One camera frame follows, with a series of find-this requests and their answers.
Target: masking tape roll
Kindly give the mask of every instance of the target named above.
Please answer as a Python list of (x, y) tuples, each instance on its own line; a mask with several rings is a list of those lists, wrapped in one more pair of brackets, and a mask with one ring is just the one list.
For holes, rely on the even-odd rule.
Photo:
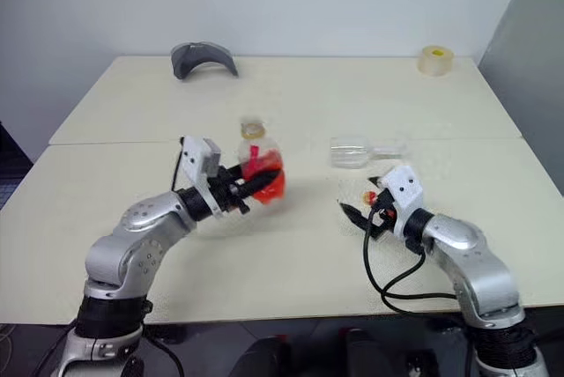
[(454, 56), (448, 48), (430, 45), (421, 51), (417, 68), (421, 73), (429, 76), (442, 76), (452, 69)]

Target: gray plastic object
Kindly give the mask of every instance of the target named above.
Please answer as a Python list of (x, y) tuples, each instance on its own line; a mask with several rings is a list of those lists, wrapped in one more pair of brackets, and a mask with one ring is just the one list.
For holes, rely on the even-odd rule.
[(190, 42), (177, 45), (171, 52), (173, 73), (176, 78), (185, 79), (202, 63), (219, 63), (226, 66), (233, 76), (239, 76), (235, 62), (228, 49), (212, 42)]

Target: table surface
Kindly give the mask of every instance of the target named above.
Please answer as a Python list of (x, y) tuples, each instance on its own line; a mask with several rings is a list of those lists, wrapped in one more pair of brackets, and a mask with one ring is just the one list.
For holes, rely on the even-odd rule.
[[(332, 169), (325, 136), (302, 149), (283, 146), (284, 200), (252, 202), (244, 217), (209, 218), (168, 252), (149, 294), (154, 311), (147, 321), (389, 312), (363, 270), (361, 231), (337, 200), (359, 205), (360, 193), (371, 187), (365, 178), (396, 160)], [(231, 147), (223, 147), (227, 165), (234, 160)], [(515, 273), (526, 306), (564, 303), (562, 197), (521, 138), (417, 140), (408, 148), (429, 210), (480, 226)], [(131, 204), (168, 189), (178, 149), (176, 142), (50, 146), (0, 211), (0, 322), (74, 318), (88, 248), (111, 233)], [(416, 262), (392, 235), (373, 243), (371, 256), (380, 282)], [(450, 290), (431, 262), (398, 289)], [(446, 299), (397, 304), (457, 309)]]
[(520, 136), (470, 58), (457, 58), (440, 78), (419, 73), (413, 58), (238, 57), (236, 63), (239, 78), (208, 64), (181, 82), (168, 57), (118, 57), (50, 143), (159, 142), (190, 134), (222, 142), (242, 115), (259, 115), (281, 144), (301, 129), (312, 140), (328, 132)]

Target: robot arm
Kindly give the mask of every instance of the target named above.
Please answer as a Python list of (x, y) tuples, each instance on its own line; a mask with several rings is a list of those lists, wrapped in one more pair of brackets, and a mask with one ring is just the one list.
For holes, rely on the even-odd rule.
[(219, 153), (210, 140), (186, 137), (181, 164), (194, 187), (134, 204), (111, 235), (93, 244), (76, 327), (54, 376), (142, 375), (143, 362), (131, 353), (152, 310), (146, 297), (164, 255), (196, 229), (197, 221), (235, 208), (249, 211), (242, 200), (278, 176), (266, 172), (239, 184), (241, 167), (220, 166)]
[(548, 373), (534, 346), (519, 292), (507, 266), (473, 224), (423, 207), (423, 189), (409, 166), (398, 166), (376, 184), (382, 189), (375, 206), (388, 219), (381, 228), (393, 233), (416, 254), (427, 255), (449, 276), (475, 346), (481, 375), (544, 377)]

